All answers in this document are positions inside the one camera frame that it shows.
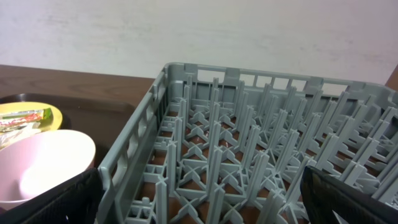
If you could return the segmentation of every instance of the yellow bowl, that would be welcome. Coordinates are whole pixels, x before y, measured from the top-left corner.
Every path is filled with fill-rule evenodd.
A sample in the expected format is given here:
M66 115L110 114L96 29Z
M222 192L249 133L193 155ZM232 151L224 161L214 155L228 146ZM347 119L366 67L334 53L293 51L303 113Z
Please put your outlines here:
M39 102L17 102L17 103L4 103L0 104L0 113L11 113L17 111L29 111L29 110L41 110L51 108L53 114L53 121L50 125L45 125L40 127L39 129L43 131L54 131L58 130L62 124L62 114L58 108Z

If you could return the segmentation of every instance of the plastic dishwasher rack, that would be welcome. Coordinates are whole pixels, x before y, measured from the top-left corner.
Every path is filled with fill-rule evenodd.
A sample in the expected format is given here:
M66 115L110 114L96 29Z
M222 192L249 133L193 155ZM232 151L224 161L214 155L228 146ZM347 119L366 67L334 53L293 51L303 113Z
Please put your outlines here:
M308 223L308 165L397 208L397 102L372 83L167 64L99 167L97 220Z

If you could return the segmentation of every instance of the dark brown tray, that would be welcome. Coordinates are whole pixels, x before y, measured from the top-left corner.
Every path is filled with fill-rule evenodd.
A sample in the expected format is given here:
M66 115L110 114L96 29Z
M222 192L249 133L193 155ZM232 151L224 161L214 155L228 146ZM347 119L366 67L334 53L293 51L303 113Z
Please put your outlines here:
M61 129L72 129L89 135L95 142L94 166L98 167L134 112L128 103L91 100L66 96L23 93L0 98L1 103L34 101L57 107L63 116Z

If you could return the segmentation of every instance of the pink bowl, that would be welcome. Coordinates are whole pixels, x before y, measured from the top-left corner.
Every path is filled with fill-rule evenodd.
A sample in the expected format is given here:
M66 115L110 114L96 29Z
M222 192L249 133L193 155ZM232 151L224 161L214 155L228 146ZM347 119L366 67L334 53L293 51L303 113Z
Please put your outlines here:
M72 130L47 131L0 151L0 207L9 210L93 167L94 141Z

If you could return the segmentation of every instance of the wall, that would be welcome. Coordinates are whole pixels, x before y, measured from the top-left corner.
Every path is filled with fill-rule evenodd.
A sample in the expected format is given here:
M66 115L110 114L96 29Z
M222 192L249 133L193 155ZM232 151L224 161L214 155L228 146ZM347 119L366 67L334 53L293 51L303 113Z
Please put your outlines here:
M191 62L384 84L395 0L2 0L0 63L155 77Z

